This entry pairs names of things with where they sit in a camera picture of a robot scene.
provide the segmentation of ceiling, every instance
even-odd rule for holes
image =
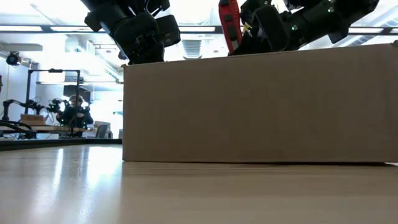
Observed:
[[[283,0],[273,1],[279,11],[286,10]],[[196,0],[170,0],[170,9],[159,14],[173,14],[180,25],[201,24],[208,26],[219,26],[218,0],[202,0],[200,4]],[[36,25],[80,25],[85,26],[84,19],[87,15],[87,8],[80,0],[18,0],[16,7],[0,7],[0,24],[36,24]],[[370,15],[364,17],[353,26],[379,27],[384,26],[386,21],[395,19],[398,24],[398,1],[380,0],[377,9]],[[65,40],[70,37],[64,34],[0,34],[0,40],[5,43],[27,43],[43,45],[43,52],[21,52],[23,57],[29,57],[36,62],[64,65],[65,58],[59,57],[65,54]],[[119,50],[113,40],[106,34],[79,34],[76,38],[85,42],[89,40],[103,49],[97,50],[97,57],[103,58],[112,67],[117,69],[126,63],[118,59]],[[343,42],[355,42],[361,37],[348,37]],[[398,39],[397,36],[384,36],[372,38],[370,43],[391,42]],[[228,53],[223,35],[220,34],[184,34],[183,40],[201,40],[199,48],[203,58],[224,57]],[[187,56],[186,43],[166,48],[165,60],[184,60]],[[318,49],[340,46],[333,45],[327,37],[308,44],[303,49]]]

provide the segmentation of person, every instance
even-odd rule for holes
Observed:
[[[70,101],[70,108],[65,108],[64,112],[59,112],[56,116],[56,119],[58,122],[62,122],[62,121],[72,121],[71,124],[74,125],[75,124],[75,120],[73,119],[75,116],[75,103],[76,103],[76,95],[73,95],[69,98]],[[93,124],[94,120],[90,115],[90,112],[86,112],[86,113],[80,113],[79,109],[81,108],[81,105],[83,104],[84,100],[83,97],[79,96],[77,99],[77,107],[78,107],[78,112],[77,112],[77,128],[85,128],[85,126],[87,124]],[[76,132],[74,134],[72,134],[72,137],[82,137],[83,132],[79,131]]]

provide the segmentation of camera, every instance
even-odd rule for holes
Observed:
[[[15,66],[19,65],[19,60],[20,60],[19,52],[10,52],[10,55],[8,55],[6,62],[9,65]]]

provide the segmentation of brown cardboard box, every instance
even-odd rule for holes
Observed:
[[[127,67],[123,159],[396,162],[398,46]]]

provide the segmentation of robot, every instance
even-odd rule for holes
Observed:
[[[155,19],[170,7],[169,0],[81,0],[90,10],[85,23],[104,29],[129,64],[164,61],[165,47],[180,42],[173,15]],[[279,14],[272,0],[247,0],[238,12],[247,31],[232,29],[223,21],[236,14],[236,7],[220,14],[227,43],[234,42],[230,55],[297,50],[325,35],[335,43],[348,35],[348,27],[375,10],[379,0],[284,0],[289,11]],[[221,0],[219,7],[236,6],[236,0]]]

